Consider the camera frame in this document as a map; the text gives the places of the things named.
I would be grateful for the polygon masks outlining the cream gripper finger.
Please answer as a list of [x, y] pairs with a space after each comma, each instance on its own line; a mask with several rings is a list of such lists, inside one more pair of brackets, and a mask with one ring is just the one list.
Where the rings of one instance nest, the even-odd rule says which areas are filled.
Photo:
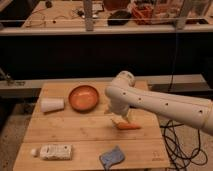
[[128, 123], [131, 123], [133, 121], [132, 110], [129, 110], [127, 115], [124, 116], [124, 120]]

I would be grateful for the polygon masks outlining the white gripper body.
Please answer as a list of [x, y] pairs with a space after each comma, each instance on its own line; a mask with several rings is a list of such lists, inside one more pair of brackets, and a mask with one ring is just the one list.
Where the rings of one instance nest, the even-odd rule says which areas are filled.
[[121, 117], [126, 117], [130, 108], [130, 104], [122, 99], [110, 98], [107, 105], [106, 113], [114, 113]]

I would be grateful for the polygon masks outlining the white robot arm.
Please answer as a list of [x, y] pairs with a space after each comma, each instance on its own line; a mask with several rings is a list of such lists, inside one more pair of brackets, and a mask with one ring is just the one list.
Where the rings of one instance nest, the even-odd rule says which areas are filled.
[[213, 101], [209, 99], [145, 91], [134, 87], [131, 72], [121, 71], [105, 88], [108, 110], [128, 121], [130, 107], [143, 109], [183, 123], [213, 136]]

